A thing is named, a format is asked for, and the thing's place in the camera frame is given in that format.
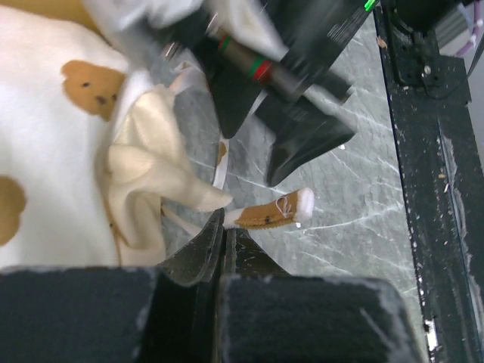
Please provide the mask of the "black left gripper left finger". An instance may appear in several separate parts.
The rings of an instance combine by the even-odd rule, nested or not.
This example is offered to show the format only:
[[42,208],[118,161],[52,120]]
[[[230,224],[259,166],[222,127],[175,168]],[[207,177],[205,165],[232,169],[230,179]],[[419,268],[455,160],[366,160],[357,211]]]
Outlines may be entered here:
[[154,267],[6,268],[3,362],[214,362],[222,210]]

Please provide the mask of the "bear print bed mattress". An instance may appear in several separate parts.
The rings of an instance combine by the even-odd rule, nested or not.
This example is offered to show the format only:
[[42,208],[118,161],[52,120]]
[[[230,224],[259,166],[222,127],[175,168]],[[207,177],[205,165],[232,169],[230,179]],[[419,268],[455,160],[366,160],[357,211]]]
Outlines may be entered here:
[[229,205],[228,141],[212,182],[191,167],[177,95],[205,86],[194,64],[171,85],[81,23],[1,7],[1,266],[143,266],[166,258],[164,206]]

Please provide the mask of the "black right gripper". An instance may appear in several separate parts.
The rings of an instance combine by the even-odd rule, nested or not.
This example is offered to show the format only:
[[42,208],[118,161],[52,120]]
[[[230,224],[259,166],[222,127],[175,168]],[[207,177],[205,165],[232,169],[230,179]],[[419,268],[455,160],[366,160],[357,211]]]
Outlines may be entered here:
[[331,67],[375,5],[204,1],[169,27],[170,39],[188,48],[206,74],[224,138],[236,135],[261,91],[276,96],[265,97],[255,112],[275,135],[267,185],[280,184],[355,135],[351,126],[302,96],[316,85],[339,102],[348,99],[351,85]]

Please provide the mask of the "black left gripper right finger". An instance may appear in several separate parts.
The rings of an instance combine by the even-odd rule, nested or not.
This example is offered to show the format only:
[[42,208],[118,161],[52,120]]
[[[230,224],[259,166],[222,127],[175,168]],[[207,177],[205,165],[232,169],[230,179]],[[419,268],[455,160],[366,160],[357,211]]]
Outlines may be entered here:
[[226,234],[219,285],[223,362],[419,362],[389,282],[293,276],[243,230]]

